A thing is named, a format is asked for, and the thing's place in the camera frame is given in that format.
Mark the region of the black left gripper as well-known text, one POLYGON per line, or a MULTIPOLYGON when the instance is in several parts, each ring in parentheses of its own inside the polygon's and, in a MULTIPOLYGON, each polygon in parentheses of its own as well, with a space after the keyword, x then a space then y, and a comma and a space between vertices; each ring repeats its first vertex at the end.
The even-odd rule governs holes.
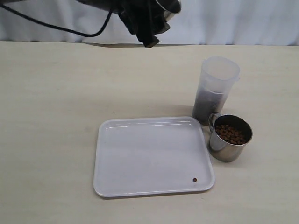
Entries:
POLYGON ((154 0, 80 0, 82 4, 117 14, 130 34, 145 47, 159 43, 157 34, 170 29, 167 21, 156 11, 154 0))

